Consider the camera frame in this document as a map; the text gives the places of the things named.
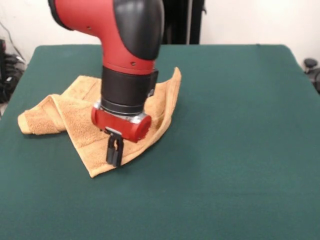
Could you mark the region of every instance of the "green felt surface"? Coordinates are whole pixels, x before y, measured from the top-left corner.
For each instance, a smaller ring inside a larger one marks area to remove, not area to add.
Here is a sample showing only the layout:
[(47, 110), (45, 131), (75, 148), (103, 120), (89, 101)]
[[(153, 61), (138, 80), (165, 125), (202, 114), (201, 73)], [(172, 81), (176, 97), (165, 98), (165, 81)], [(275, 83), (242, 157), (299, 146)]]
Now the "green felt surface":
[(37, 48), (0, 121), (0, 239), (320, 239), (320, 102), (291, 51), (164, 46), (159, 81), (176, 66), (167, 133), (91, 179), (66, 133), (22, 135), (17, 117), (99, 77), (101, 49)]

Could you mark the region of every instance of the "orange towel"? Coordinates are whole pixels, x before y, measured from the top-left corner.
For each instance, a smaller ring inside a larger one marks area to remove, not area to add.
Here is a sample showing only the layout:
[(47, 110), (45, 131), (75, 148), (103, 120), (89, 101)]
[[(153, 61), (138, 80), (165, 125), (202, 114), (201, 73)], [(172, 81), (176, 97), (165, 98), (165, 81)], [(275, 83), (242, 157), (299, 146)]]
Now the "orange towel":
[[(124, 141), (122, 164), (142, 154), (167, 131), (176, 107), (181, 78), (176, 67), (171, 79), (156, 84), (154, 96), (145, 103), (145, 112), (152, 117), (150, 130), (138, 143)], [(44, 135), (67, 131), (92, 178), (114, 169), (106, 163), (109, 136), (91, 122), (91, 110), (100, 99), (100, 89), (101, 79), (79, 76), (63, 94), (51, 94), (19, 115), (21, 132)]]

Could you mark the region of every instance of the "terry cloth towel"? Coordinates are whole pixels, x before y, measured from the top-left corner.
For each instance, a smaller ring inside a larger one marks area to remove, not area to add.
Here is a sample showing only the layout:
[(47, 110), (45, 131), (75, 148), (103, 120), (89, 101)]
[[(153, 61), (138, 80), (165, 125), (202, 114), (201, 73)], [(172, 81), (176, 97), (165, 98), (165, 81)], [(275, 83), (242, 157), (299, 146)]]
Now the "terry cloth towel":
[[(142, 154), (167, 131), (176, 107), (181, 84), (176, 67), (171, 79), (157, 83), (154, 95), (145, 103), (152, 117), (146, 137), (138, 143), (124, 141), (122, 164)], [(114, 169), (106, 163), (109, 136), (91, 121), (93, 104), (100, 99), (101, 79), (79, 76), (61, 95), (51, 94), (32, 109), (18, 116), (23, 134), (45, 135), (67, 131), (91, 178)]]

